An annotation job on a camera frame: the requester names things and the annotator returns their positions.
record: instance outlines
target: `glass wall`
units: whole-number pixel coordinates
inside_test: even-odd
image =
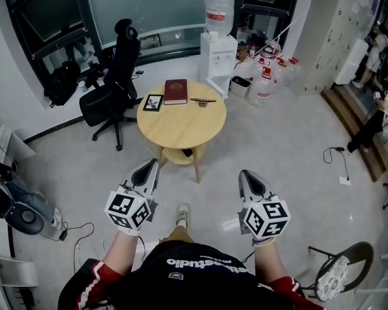
[[[140,37],[164,33],[161,38],[161,41],[164,42],[168,40],[174,42],[176,39],[182,42],[182,37],[187,38],[190,33],[182,33],[182,37],[179,37],[178,33],[173,34],[172,31],[179,32],[184,27],[192,27],[193,25],[198,25],[197,29],[202,29],[205,23],[203,0],[89,1],[100,41],[104,48],[115,45],[117,35],[114,27],[116,22],[123,18],[133,20],[133,27],[138,31]]]

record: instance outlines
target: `tiled floor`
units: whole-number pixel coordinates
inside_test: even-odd
[[[310,254],[308,245],[338,253],[366,241],[377,245],[377,254],[388,250],[388,211],[382,211],[387,199],[382,182],[388,176],[372,183],[360,155],[345,154],[352,185],[339,183],[339,176],[345,176],[342,157],[334,153],[333,163],[327,165],[322,153],[328,147],[345,146],[349,136],[320,96],[284,94],[260,109],[233,96],[226,104],[226,124],[202,159],[199,185],[192,167],[164,165],[156,192],[159,210],[154,222],[143,226],[145,244],[154,245],[167,236],[177,205],[188,202],[190,234],[197,242],[239,259],[250,254],[250,235],[230,228],[241,209],[237,176],[241,169],[249,169],[267,179],[287,201],[292,221],[277,243],[289,273],[303,285],[314,281],[325,261],[320,254]],[[113,129],[93,142],[95,130],[79,123],[36,140],[30,145],[37,155],[21,164],[21,175],[32,190],[41,190],[51,205],[57,205],[71,227],[95,224],[94,234],[79,243],[77,266],[87,258],[103,258],[103,237],[107,249],[115,234],[103,212],[109,192],[130,167],[152,156],[137,125],[122,127],[121,152],[115,149]],[[88,233],[87,228],[69,231],[64,242],[14,233],[16,256],[37,265],[41,287],[34,289],[34,295],[38,309],[56,309],[59,293],[73,274],[74,243]],[[135,268],[141,255],[139,247]],[[247,266],[253,269],[253,257]],[[386,266],[376,261],[365,285],[374,287]],[[349,292],[325,307],[357,309],[364,300]]]

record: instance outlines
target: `picture frame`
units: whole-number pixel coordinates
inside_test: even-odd
[[[145,101],[144,111],[160,111],[164,95],[150,94]]]

